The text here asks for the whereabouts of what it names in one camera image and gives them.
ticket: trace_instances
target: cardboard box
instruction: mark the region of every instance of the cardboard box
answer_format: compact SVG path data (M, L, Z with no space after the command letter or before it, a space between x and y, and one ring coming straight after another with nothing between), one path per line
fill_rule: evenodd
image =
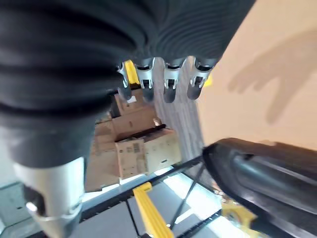
M147 172L144 142L142 139L118 142L116 143L116 149L119 173L122 179Z
M144 138L147 173L174 165L182 160L177 134L162 129Z
M115 131L112 121L97 124L95 137L98 137L99 142L114 142Z
M122 179L151 174L181 161L176 132L162 129L141 139L116 143Z
M113 118L137 112L147 105L143 101L141 89L132 90L132 97L128 101L123 100L119 94L116 94L114 97L115 100L111 107L111 116Z
M112 119L115 141L125 139L137 132L155 127L155 118L157 118L155 109L146 106L143 107L141 111Z
M85 183L87 192L119 183L119 168L115 143L96 143L91 153Z

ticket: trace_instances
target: metal bracket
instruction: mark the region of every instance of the metal bracket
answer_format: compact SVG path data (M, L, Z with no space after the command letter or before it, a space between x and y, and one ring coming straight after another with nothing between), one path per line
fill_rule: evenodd
M200 63L195 58L191 70L192 77L190 79L190 84L192 85L192 87L196 87L198 84L198 87L202 88L204 86L204 83L207 81L209 74L214 66L206 65L203 67L204 70L199 69L199 67Z
M141 88L153 88L153 66L155 58L148 65L135 65Z
M173 89L176 89L176 85L178 83L179 72L184 65L184 60L179 65L169 64L167 62L164 63L164 86L165 88L170 88L170 80L173 80Z

